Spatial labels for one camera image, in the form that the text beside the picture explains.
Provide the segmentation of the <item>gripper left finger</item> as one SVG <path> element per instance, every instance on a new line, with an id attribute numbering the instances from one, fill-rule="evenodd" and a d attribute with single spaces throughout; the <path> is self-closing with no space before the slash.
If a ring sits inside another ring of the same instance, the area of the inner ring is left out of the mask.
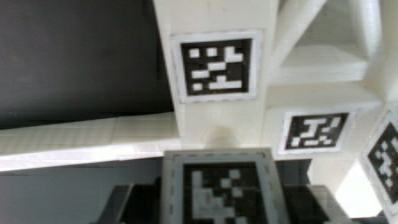
<path id="1" fill-rule="evenodd" d="M 159 187 L 117 185 L 94 224 L 159 224 Z"/>

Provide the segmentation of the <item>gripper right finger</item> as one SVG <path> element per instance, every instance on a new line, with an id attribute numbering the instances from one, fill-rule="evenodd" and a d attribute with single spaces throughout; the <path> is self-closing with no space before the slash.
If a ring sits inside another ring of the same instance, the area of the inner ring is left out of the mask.
<path id="1" fill-rule="evenodd" d="M 291 224 L 355 224 L 323 185 L 284 187 Z"/>

